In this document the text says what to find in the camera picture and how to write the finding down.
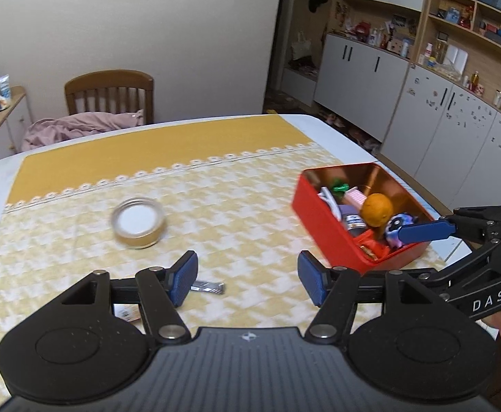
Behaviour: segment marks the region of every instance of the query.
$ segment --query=red container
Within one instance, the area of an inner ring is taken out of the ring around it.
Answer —
[[[357,186],[365,196],[372,193],[386,195],[396,214],[406,212],[418,217],[419,222],[433,220],[421,204],[378,164],[305,170],[299,177],[292,207],[331,266],[346,266],[365,274],[371,270],[400,269],[422,255],[430,242],[406,245],[379,260],[367,257],[318,197],[321,187],[332,187],[335,180],[347,182],[350,187]],[[383,228],[374,231],[381,236]]]

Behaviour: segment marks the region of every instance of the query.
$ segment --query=black handle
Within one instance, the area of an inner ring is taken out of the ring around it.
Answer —
[[[455,98],[455,93],[451,96],[451,100],[449,101],[449,106],[447,107],[447,111],[451,109],[451,104],[453,103],[453,99]]]
[[[445,96],[447,95],[447,90],[448,90],[448,88],[446,88],[445,91],[444,91],[444,97],[441,98],[441,104],[440,104],[440,106],[444,105],[444,100],[445,100]]]

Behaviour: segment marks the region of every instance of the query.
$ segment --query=metal bolt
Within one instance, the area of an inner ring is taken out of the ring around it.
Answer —
[[[328,323],[319,323],[310,329],[310,334],[316,338],[332,338],[336,334],[336,328]]]
[[[186,334],[186,329],[181,325],[163,325],[159,329],[159,335],[165,339],[178,339]]]

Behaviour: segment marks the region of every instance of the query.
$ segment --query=dining table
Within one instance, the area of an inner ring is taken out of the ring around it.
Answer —
[[[297,275],[310,250],[328,265],[291,209],[304,169],[378,162],[309,115],[231,116],[147,125],[68,140],[0,160],[0,339],[97,268],[113,278],[199,257],[199,279],[222,296],[191,291],[179,313],[199,326],[298,326],[317,308]],[[433,218],[437,213],[379,162]],[[160,202],[161,240],[115,241],[110,217],[133,196]],[[409,267],[441,269],[470,253],[462,240],[432,242]],[[354,328],[378,316],[360,305]],[[9,396],[0,377],[0,404]]]

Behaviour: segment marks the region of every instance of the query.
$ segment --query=pink cloth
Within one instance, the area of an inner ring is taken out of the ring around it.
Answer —
[[[81,138],[105,131],[121,130],[143,124],[143,111],[114,115],[102,112],[78,113],[59,119],[41,119],[27,129],[21,150],[49,146],[68,139]]]

